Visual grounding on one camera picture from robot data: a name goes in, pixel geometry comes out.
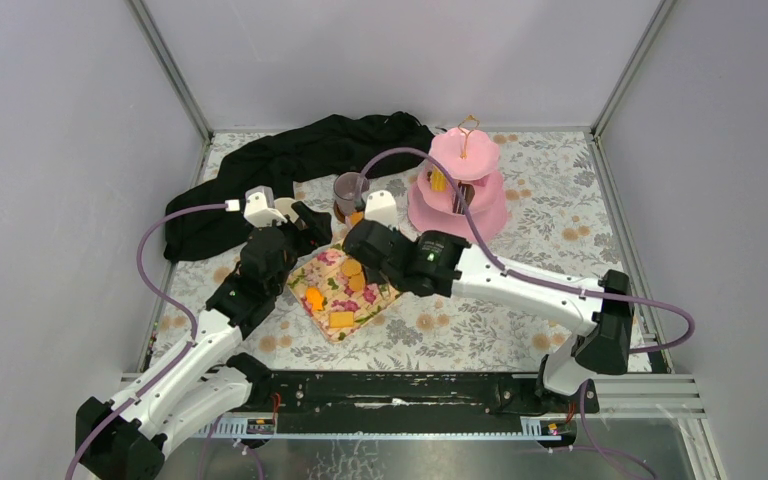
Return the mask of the yellow wafer biscuit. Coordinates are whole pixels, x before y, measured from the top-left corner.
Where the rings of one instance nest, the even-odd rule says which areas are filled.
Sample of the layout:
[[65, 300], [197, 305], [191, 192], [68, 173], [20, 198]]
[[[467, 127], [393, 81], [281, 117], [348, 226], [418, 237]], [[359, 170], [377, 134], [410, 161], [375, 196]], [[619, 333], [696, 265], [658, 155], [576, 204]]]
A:
[[445, 175], [437, 168], [433, 168], [428, 173], [429, 189], [432, 192], [445, 192], [448, 187], [448, 181]]

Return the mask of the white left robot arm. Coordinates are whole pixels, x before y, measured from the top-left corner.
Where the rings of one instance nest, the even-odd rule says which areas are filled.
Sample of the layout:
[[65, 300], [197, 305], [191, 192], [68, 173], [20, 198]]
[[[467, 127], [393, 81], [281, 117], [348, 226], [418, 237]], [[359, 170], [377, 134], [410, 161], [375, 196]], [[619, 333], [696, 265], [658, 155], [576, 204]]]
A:
[[272, 313], [298, 259], [330, 244], [331, 216], [289, 198], [277, 208], [262, 195], [221, 207], [241, 211], [252, 227], [236, 265], [204, 310], [188, 317], [190, 334], [157, 364], [109, 400], [90, 397], [79, 407], [68, 478], [83, 466], [98, 479], [154, 479], [181, 441], [208, 421], [269, 401], [261, 366], [228, 365], [217, 378], [198, 381]]

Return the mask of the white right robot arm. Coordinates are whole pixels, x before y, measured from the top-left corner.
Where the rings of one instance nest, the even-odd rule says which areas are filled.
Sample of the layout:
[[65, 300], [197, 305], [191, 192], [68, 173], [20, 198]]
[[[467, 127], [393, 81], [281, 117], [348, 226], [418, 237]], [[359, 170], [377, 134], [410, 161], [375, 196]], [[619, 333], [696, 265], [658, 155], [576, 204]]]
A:
[[366, 274], [400, 292], [488, 301], [566, 328], [568, 339], [542, 360], [533, 386], [543, 410], [561, 410], [595, 375], [628, 371], [633, 308], [622, 272], [565, 276], [493, 258], [463, 237], [429, 230], [411, 240], [367, 220], [349, 231], [343, 250]]

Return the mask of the pink three-tier cake stand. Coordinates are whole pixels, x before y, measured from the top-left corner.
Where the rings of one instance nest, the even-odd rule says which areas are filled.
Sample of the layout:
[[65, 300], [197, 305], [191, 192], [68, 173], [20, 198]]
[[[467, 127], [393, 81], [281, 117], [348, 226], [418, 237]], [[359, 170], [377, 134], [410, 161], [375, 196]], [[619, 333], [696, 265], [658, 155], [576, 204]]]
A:
[[408, 219], [418, 231], [442, 231], [473, 242], [471, 223], [485, 240], [505, 226], [500, 147], [479, 125], [470, 115], [432, 140], [429, 155], [438, 163], [425, 161], [408, 192]]

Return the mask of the orange fish-shaped cookie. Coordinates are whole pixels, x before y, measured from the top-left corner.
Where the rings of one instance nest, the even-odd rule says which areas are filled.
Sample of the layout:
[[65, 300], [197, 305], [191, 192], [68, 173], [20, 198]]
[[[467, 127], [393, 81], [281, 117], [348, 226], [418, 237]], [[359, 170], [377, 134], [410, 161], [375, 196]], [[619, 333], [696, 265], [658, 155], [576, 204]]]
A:
[[326, 305], [326, 298], [317, 287], [309, 287], [305, 292], [305, 299], [310, 304], [312, 311], [323, 311]]

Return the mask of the chocolate wafer biscuit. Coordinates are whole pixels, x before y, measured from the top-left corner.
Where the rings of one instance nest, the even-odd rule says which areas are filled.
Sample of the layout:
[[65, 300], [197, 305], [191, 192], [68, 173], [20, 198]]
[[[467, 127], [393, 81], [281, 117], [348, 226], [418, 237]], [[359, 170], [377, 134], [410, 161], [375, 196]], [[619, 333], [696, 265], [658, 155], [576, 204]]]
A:
[[464, 215], [465, 211], [469, 208], [473, 198], [475, 196], [475, 188], [470, 183], [459, 182], [457, 187], [457, 194], [453, 199], [453, 212], [455, 214]]

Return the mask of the white paper cup black base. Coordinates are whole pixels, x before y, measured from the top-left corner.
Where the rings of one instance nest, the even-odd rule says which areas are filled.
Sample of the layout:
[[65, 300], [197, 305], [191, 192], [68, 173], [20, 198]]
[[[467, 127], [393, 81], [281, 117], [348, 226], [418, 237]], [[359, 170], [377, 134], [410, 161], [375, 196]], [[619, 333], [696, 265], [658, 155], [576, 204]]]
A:
[[291, 197], [281, 197], [274, 200], [274, 208], [277, 209], [290, 223], [298, 220], [298, 214], [293, 209], [296, 200]]

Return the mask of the orange square cracker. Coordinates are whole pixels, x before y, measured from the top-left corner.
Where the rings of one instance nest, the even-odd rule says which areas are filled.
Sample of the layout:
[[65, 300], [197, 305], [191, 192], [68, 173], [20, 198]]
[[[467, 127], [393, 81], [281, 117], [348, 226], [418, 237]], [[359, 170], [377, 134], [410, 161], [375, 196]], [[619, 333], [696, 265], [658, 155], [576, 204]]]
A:
[[329, 329], [352, 328], [355, 325], [355, 317], [352, 311], [331, 312], [328, 318]]

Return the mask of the purple mug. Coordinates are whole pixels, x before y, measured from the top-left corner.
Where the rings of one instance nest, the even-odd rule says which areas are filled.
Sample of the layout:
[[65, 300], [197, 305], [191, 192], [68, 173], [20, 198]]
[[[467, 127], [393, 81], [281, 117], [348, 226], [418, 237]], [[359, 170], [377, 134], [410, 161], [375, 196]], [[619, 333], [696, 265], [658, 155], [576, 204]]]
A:
[[370, 182], [359, 172], [347, 172], [339, 175], [333, 183], [333, 210], [335, 217], [341, 223], [359, 212], [358, 192], [361, 194], [369, 190]]

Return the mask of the round orange cookie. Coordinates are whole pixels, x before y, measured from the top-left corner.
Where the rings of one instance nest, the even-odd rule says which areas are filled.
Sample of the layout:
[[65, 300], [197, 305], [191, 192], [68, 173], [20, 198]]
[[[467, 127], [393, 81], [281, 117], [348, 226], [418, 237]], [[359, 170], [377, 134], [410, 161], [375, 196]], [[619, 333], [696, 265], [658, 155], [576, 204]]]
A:
[[340, 271], [346, 277], [354, 277], [363, 273], [363, 266], [355, 259], [346, 259], [341, 267]]

